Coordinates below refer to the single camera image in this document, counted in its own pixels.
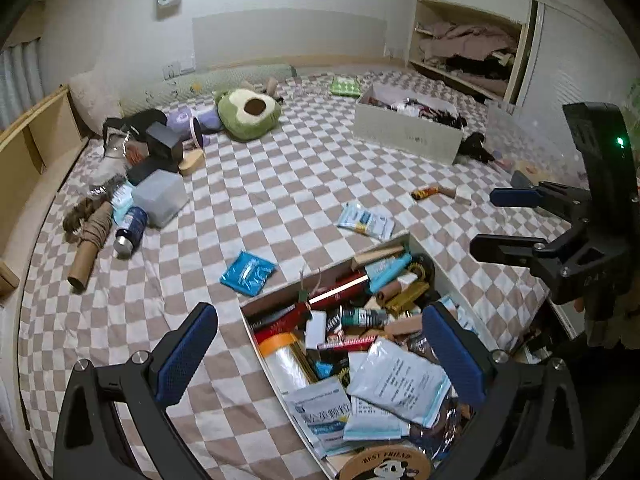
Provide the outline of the white medicine sachet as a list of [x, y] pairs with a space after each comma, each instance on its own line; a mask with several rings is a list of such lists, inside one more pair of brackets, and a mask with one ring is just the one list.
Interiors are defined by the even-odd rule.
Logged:
[[441, 366], [380, 339], [350, 378], [347, 392], [406, 422], [431, 428], [450, 387]]

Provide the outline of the white clutter storage box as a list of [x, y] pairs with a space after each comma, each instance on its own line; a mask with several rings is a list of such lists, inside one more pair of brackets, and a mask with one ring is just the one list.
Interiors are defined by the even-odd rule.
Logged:
[[421, 315], [401, 313], [433, 292], [454, 326], [497, 349], [469, 301], [409, 232], [242, 305], [269, 385], [323, 478], [356, 470], [356, 455], [375, 478], [426, 478], [427, 460], [409, 434], [444, 428], [452, 375], [397, 339], [421, 336]]

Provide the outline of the black hair dryer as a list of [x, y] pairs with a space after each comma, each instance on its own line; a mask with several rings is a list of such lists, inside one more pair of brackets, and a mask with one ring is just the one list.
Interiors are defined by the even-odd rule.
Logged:
[[472, 132], [462, 140], [458, 148], [458, 157], [475, 159], [483, 164], [494, 162], [495, 156], [484, 148], [485, 136], [479, 131]]

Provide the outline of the yellow orange lighter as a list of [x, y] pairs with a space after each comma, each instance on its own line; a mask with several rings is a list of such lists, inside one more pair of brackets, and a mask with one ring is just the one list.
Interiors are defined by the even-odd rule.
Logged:
[[439, 186], [435, 185], [428, 186], [427, 188], [417, 188], [416, 190], [413, 190], [410, 195], [416, 202], [420, 202], [421, 200], [426, 200], [427, 198], [438, 193]]

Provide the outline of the white shoes storage box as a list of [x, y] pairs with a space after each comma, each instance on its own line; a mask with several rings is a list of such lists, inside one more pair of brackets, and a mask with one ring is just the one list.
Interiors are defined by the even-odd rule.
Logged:
[[354, 136], [452, 165], [465, 125], [446, 101], [375, 82], [356, 103]]

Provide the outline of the blue wet wipe packet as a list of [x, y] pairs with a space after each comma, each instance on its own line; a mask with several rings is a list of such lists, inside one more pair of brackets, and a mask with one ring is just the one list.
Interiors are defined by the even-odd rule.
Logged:
[[239, 294], [255, 297], [276, 270], [274, 263], [249, 252], [240, 252], [238, 258], [222, 274], [220, 282]]

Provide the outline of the round panda tin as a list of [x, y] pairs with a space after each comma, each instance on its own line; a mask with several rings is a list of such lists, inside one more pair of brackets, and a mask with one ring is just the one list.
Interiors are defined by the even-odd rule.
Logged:
[[352, 457], [338, 474], [340, 480], [426, 480], [431, 477], [430, 460], [417, 448], [381, 445]]

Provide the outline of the dark blue steel bottle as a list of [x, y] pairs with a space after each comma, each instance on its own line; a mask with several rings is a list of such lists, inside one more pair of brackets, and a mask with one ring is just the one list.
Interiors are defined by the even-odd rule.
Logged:
[[148, 225], [148, 215], [138, 207], [130, 207], [115, 233], [114, 248], [120, 258], [129, 258], [138, 249]]

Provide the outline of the white blue torn sachet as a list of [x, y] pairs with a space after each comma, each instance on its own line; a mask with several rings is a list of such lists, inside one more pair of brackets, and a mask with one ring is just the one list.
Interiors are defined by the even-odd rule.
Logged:
[[364, 208], [360, 203], [349, 202], [337, 219], [337, 226], [376, 240], [389, 240], [392, 237], [395, 222], [392, 218]]

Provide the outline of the brown cardboard tube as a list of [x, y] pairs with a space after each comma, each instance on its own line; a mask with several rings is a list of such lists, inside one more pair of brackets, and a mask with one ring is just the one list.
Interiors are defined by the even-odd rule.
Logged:
[[96, 257], [103, 248], [111, 229], [112, 205], [107, 200], [82, 225], [79, 232], [73, 234], [77, 240], [77, 249], [67, 274], [67, 281], [78, 292], [87, 288]]

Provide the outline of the translucent plastic container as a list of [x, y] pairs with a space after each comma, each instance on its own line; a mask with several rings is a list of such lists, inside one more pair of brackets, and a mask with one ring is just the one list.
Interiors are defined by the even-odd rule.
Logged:
[[189, 201], [181, 174], [156, 170], [132, 191], [134, 206], [144, 210], [149, 225], [163, 228]]

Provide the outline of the teal tissue pack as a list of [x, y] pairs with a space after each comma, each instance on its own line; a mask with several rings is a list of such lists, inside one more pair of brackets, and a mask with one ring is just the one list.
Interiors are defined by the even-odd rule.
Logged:
[[134, 203], [132, 199], [133, 190], [134, 186], [128, 181], [125, 181], [119, 188], [116, 188], [112, 195], [112, 218], [116, 226], [122, 224], [122, 220], [124, 220], [127, 211]]

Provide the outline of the brown fur scarf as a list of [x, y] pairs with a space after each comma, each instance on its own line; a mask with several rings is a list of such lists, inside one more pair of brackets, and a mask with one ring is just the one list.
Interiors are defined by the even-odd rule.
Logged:
[[86, 196], [72, 209], [66, 212], [63, 219], [63, 230], [66, 234], [76, 234], [82, 225], [107, 201], [105, 195]]

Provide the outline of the green patterned packet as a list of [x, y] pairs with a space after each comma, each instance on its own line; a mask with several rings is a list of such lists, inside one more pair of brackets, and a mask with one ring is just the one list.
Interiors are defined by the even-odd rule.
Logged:
[[361, 96], [361, 86], [357, 78], [334, 76], [329, 92], [332, 96], [346, 96], [346, 98], [359, 98]]

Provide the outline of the black box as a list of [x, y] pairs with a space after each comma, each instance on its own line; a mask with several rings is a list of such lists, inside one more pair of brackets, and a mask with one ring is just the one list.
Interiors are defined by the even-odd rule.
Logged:
[[153, 122], [145, 131], [145, 140], [149, 154], [158, 159], [168, 160], [178, 164], [183, 159], [183, 145], [181, 136], [174, 130]]

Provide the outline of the green avocado plush toy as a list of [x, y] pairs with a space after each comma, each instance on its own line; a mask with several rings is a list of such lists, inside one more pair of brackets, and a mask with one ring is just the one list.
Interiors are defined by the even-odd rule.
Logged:
[[279, 122], [280, 104], [265, 93], [236, 88], [216, 96], [217, 113], [232, 139], [240, 142], [257, 140]]

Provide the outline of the white fluffy pillow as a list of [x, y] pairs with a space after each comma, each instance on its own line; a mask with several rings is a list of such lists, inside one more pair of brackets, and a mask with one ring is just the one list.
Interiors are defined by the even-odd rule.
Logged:
[[118, 95], [99, 70], [73, 76], [68, 88], [74, 107], [92, 132], [101, 134], [107, 118], [122, 117]]

